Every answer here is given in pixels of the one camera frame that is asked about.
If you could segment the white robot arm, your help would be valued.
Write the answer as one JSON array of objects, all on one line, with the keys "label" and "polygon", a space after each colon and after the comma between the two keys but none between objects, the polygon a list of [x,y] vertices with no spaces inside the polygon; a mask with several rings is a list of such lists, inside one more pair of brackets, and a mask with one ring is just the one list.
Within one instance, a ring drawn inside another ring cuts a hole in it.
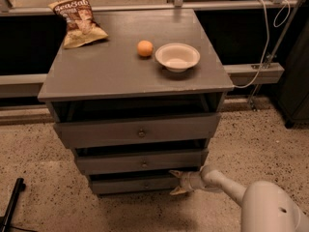
[{"label": "white robot arm", "polygon": [[227,194],[241,207],[240,232],[309,232],[309,217],[274,183],[257,181],[246,188],[210,165],[170,173],[179,179],[172,195],[196,189]]}]

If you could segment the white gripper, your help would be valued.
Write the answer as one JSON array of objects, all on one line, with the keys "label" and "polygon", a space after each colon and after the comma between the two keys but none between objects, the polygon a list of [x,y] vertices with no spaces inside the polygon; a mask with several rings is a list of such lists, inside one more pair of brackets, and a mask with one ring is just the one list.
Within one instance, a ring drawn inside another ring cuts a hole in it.
[{"label": "white gripper", "polygon": [[179,170],[170,170],[170,174],[180,179],[180,186],[170,191],[171,195],[185,194],[187,191],[194,191],[192,181],[194,180],[193,172],[182,172]]}]

